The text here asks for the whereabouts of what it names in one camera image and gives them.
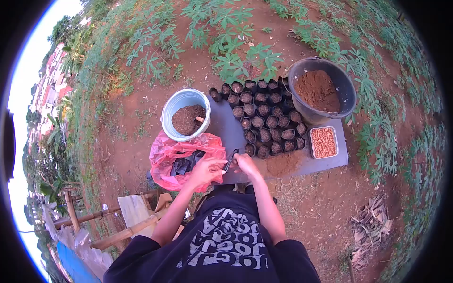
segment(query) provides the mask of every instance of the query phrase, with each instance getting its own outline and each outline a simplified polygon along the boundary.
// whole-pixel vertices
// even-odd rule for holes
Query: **loose soil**
[[[270,141],[270,131],[268,129],[261,128],[260,136],[263,143]]]
[[[294,135],[295,135],[294,129],[287,129],[287,130],[283,131],[282,138],[284,138],[284,139],[293,139]]]
[[[256,142],[256,136],[251,130],[247,130],[244,133],[244,137],[249,140],[250,143],[254,144]]]
[[[232,104],[236,104],[239,102],[239,96],[237,94],[231,93],[228,97],[228,102]]]
[[[246,144],[246,154],[248,154],[250,157],[255,155],[255,146],[252,144]]]
[[[261,117],[264,117],[267,114],[269,114],[269,111],[270,111],[270,107],[268,105],[262,104],[262,105],[258,106],[258,114],[260,114]]]
[[[280,106],[274,106],[272,109],[272,115],[275,115],[275,117],[280,118],[283,116],[283,110],[281,109]]]
[[[266,124],[269,127],[269,129],[275,128],[279,123],[279,120],[275,116],[269,116],[267,117]]]
[[[340,102],[329,75],[323,70],[306,72],[294,86],[302,100],[314,109],[339,112]]]
[[[243,117],[243,118],[241,119],[241,127],[242,127],[243,129],[246,129],[246,130],[250,129],[250,125],[251,125],[251,122],[250,122],[250,119],[249,119],[249,118]]]
[[[219,97],[219,92],[217,91],[217,89],[213,89],[212,91],[209,92],[209,95],[212,98],[218,98]]]
[[[259,102],[266,102],[266,95],[264,93],[257,92],[255,94],[255,100]]]
[[[254,106],[249,103],[244,104],[243,109],[247,115],[253,115],[253,113],[255,112]]]
[[[252,93],[250,93],[250,92],[241,93],[241,96],[239,96],[239,100],[244,103],[251,103],[252,102]]]
[[[279,126],[286,128],[286,127],[288,127],[288,124],[289,124],[289,117],[286,115],[281,116],[279,119]]]
[[[282,101],[282,96],[279,93],[274,92],[270,95],[270,100],[273,103],[279,103],[280,101]]]
[[[259,116],[255,116],[252,119],[252,125],[256,128],[261,128],[264,125],[264,119]]]
[[[279,154],[283,152],[283,147],[281,144],[273,142],[270,150],[272,151],[272,154]]]
[[[246,88],[252,89],[254,86],[256,86],[255,82],[246,82]]]
[[[303,137],[296,138],[297,149],[303,149],[305,147],[305,139]]]
[[[233,108],[233,115],[237,118],[241,118],[244,115],[244,111],[242,110],[242,106],[236,106]]]
[[[175,130],[183,135],[192,135],[203,124],[195,120],[195,117],[206,117],[206,109],[201,105],[186,106],[178,111],[171,117],[171,122]]]
[[[282,131],[280,129],[270,129],[270,135],[273,140],[279,141],[282,138]]]
[[[307,126],[304,123],[299,123],[296,127],[297,132],[299,135],[304,135],[307,132]]]
[[[284,150],[285,150],[285,152],[293,151],[294,150],[294,141],[292,141],[292,140],[285,141]]]
[[[231,88],[235,93],[241,93],[244,90],[244,86],[240,82],[234,82],[231,85]]]
[[[290,117],[291,121],[293,121],[295,123],[298,123],[302,120],[301,114],[297,111],[291,111],[289,113],[289,117]]]
[[[270,89],[276,89],[279,85],[276,82],[270,82],[268,86]]]
[[[261,159],[265,159],[266,157],[269,156],[269,153],[270,153],[270,149],[267,145],[260,145],[260,147],[258,148],[258,154],[257,156]]]
[[[230,86],[222,86],[222,93],[225,95],[230,95],[231,87]]]
[[[260,88],[267,88],[267,82],[265,81],[258,81],[258,86]]]

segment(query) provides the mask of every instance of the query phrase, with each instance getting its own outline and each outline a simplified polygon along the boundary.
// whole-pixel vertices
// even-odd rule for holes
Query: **clear plastic container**
[[[317,158],[315,155],[314,155],[314,146],[313,146],[313,137],[312,137],[312,132],[313,130],[316,130],[316,129],[324,129],[324,128],[331,128],[332,131],[333,131],[333,142],[335,144],[335,154],[334,155],[331,155],[331,156],[326,156],[326,157],[321,157],[321,158]],[[324,159],[324,158],[329,158],[329,157],[334,157],[334,156],[337,156],[338,155],[338,141],[337,141],[337,133],[335,132],[335,128],[332,127],[332,126],[325,126],[325,127],[317,127],[317,128],[312,128],[310,130],[310,144],[311,144],[311,151],[312,151],[312,156],[314,159]]]

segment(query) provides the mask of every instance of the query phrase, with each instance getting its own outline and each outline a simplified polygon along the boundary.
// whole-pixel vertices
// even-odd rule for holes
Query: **plastic sheet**
[[[197,150],[206,152],[202,159],[210,157],[225,159],[227,155],[222,146],[222,140],[213,134],[202,133],[189,141],[177,142],[161,131],[154,140],[149,154],[150,172],[154,182],[167,190],[179,191],[192,172],[171,176],[173,163],[177,158],[190,156]],[[222,175],[215,177],[213,181],[222,183]],[[196,192],[205,192],[207,187],[208,184],[201,186],[196,189]]]

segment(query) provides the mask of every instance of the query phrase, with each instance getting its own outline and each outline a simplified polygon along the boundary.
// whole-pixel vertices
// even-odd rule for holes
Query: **dry leaves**
[[[389,235],[393,220],[388,212],[382,194],[370,198],[368,205],[356,217],[351,216],[354,227],[355,250],[352,252],[352,266],[361,270],[368,265],[368,259],[381,244],[382,234]]]

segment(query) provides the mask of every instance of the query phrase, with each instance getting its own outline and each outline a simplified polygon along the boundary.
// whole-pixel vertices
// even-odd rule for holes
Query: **red roof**
[[[46,104],[47,96],[49,95],[49,90],[50,90],[50,86],[47,86],[46,91],[44,92],[43,106],[44,106],[44,104]]]

